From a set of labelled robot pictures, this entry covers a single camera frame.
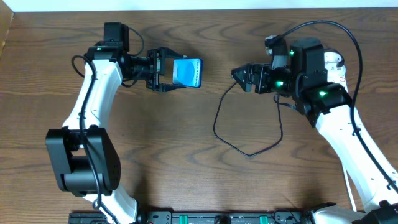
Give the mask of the white power strip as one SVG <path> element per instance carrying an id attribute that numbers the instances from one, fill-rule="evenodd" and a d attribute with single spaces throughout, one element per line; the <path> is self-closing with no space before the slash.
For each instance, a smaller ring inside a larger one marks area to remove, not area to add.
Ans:
<path id="1" fill-rule="evenodd" d="M 348 92 L 348 86 L 346 82 L 346 67 L 344 65 L 336 69 L 334 82 L 340 84 Z"/>

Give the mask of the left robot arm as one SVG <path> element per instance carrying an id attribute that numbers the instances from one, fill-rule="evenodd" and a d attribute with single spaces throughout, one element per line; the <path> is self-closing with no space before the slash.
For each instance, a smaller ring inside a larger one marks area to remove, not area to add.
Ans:
<path id="1" fill-rule="evenodd" d="M 80 58 L 83 85 L 72 112 L 60 129 L 50 129 L 45 145 L 60 190 L 92 203 L 108 223 L 146 223 L 138 202 L 121 185 L 121 163 L 108 136 L 109 116 L 120 86 L 144 80 L 148 89 L 168 92 L 175 84 L 160 83 L 168 58 L 185 59 L 168 47 L 150 49 L 145 57 L 130 54 L 132 28 L 104 24 L 104 39 Z"/>

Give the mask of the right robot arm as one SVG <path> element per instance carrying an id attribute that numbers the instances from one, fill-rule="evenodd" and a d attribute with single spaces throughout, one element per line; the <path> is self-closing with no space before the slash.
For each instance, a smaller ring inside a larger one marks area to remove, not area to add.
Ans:
<path id="1" fill-rule="evenodd" d="M 363 212 L 325 203 L 305 212 L 301 223 L 397 223 L 397 171 L 361 122 L 345 82 L 343 57 L 316 38 L 287 44 L 266 39 L 271 63 L 248 63 L 231 71 L 245 92 L 290 96 L 330 144 L 351 177 Z"/>

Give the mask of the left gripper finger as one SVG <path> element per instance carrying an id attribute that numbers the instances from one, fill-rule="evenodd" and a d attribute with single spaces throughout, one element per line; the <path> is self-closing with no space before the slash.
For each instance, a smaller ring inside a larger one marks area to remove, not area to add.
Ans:
<path id="1" fill-rule="evenodd" d="M 187 56 L 179 54 L 176 51 L 174 51 L 168 47 L 161 47 L 160 48 L 160 66 L 161 67 L 165 67 L 165 60 L 167 58 L 184 59 L 184 58 L 187 58 Z"/>
<path id="2" fill-rule="evenodd" d="M 161 83 L 161 84 L 159 84 L 158 87 L 155 88 L 155 91 L 165 93 L 165 92 L 180 89 L 180 88 L 185 88 L 185 86 Z"/>

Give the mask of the Samsung Galaxy smartphone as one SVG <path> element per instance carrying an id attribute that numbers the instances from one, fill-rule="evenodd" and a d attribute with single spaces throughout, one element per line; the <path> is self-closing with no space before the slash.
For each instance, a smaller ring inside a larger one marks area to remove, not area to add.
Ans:
<path id="1" fill-rule="evenodd" d="M 176 59 L 173 64 L 172 83 L 185 87 L 200 88 L 203 60 L 200 58 Z"/>

